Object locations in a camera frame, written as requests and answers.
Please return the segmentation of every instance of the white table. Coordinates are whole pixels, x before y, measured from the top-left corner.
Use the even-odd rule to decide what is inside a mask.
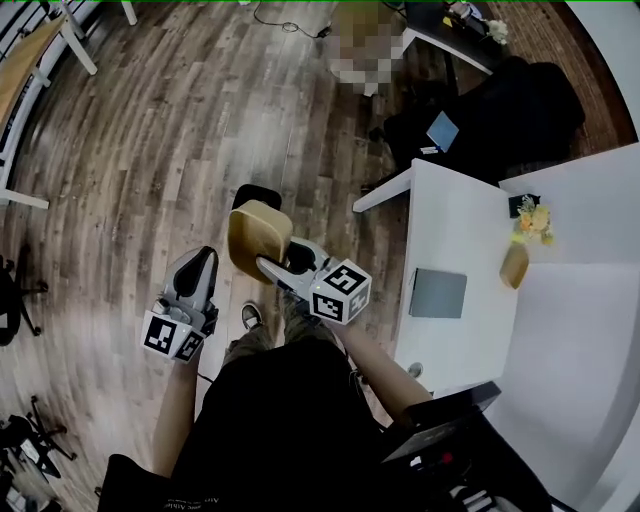
[[[411,200],[395,360],[405,369],[421,363],[418,381],[431,391],[495,379],[505,365],[518,300],[518,292],[499,276],[513,227],[508,195],[415,159],[411,169],[356,201],[353,211],[363,212],[406,190]],[[418,268],[467,276],[461,318],[409,315]]]

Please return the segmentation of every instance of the cable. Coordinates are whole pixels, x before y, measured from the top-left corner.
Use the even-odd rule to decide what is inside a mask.
[[[293,23],[291,21],[285,21],[284,23],[269,23],[268,21],[262,21],[260,18],[258,18],[258,9],[260,9],[261,5],[262,5],[262,0],[258,2],[258,5],[256,5],[255,10],[253,11],[253,17],[256,19],[257,22],[262,23],[263,25],[270,25],[272,27],[282,27],[282,31],[287,32],[289,34],[300,31],[305,36],[310,37],[311,39],[318,39],[320,37],[326,36],[326,34],[324,36],[320,35],[326,30],[326,28],[322,29],[317,36],[312,36],[308,32],[305,32],[304,29],[300,28],[300,26],[297,23]]]
[[[394,12],[397,12],[400,16],[402,16],[405,20],[407,19],[407,15],[405,13],[403,13],[403,10],[406,10],[404,7],[401,7],[400,9],[396,9],[393,5],[388,4],[387,2],[382,2],[384,5],[386,5],[389,9],[391,9]]]

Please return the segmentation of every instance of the shoe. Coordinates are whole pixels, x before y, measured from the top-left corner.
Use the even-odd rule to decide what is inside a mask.
[[[253,302],[245,302],[242,306],[242,325],[247,331],[262,325],[262,315]]]

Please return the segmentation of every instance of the wooden floor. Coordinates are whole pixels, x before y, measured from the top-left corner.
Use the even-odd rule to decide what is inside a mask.
[[[316,33],[331,8],[264,4],[261,16]],[[259,25],[253,7],[140,3],[135,27],[119,5],[101,9],[85,43],[98,74],[72,57],[60,65],[17,161],[14,189],[48,198],[50,209],[0,212],[1,254],[16,257],[29,243],[28,281],[50,285],[28,303],[42,336],[22,331],[0,349],[0,418],[27,412],[36,394],[43,413],[67,425],[65,446],[79,458],[56,459],[65,478],[51,492],[73,511],[95,509],[93,488],[110,454],[149,464],[169,366],[141,350],[138,337],[170,261],[203,244],[221,259],[221,319],[203,373],[215,376],[241,332],[247,298],[265,304],[274,336],[281,331],[273,288],[239,274],[227,254],[226,219],[240,185],[278,190],[296,235],[373,275],[359,321],[393,351],[408,198],[358,216],[351,205],[362,183],[393,170],[369,129],[399,111],[411,77],[445,76],[441,54],[417,42],[394,87],[364,98],[336,84],[321,41]],[[455,65],[461,90],[482,80]],[[598,150],[619,145],[612,140]]]

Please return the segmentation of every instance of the black chair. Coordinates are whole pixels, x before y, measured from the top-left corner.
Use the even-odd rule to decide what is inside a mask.
[[[40,472],[45,476],[50,475],[61,478],[60,471],[49,458],[49,452],[56,451],[68,460],[75,460],[75,453],[67,453],[60,447],[53,437],[58,434],[66,434],[67,428],[59,425],[53,430],[47,430],[44,426],[36,403],[38,398],[31,397],[32,412],[26,417],[10,416],[9,423],[0,430],[0,449],[11,449],[17,458],[24,454],[31,459]]]
[[[15,280],[11,278],[11,271],[14,269],[14,262],[7,260],[4,264],[0,256],[0,347],[7,346],[13,341],[14,336],[20,329],[20,317],[24,317],[29,329],[34,336],[40,336],[42,329],[34,327],[24,305],[23,297],[35,293],[46,293],[49,291],[47,283],[38,281],[38,288],[23,289],[22,279],[24,278],[27,255],[31,249],[25,245],[20,249],[18,265],[15,267]]]
[[[365,185],[363,192],[408,169],[414,158],[497,185],[511,166],[567,158],[585,119],[573,87],[552,63],[528,64],[510,57],[462,96],[452,95],[452,88],[442,83],[427,85],[427,94],[415,106],[388,118],[383,131],[370,134],[389,144],[397,172]],[[442,111],[459,132],[446,153],[424,155],[420,148],[434,146],[427,130]]]

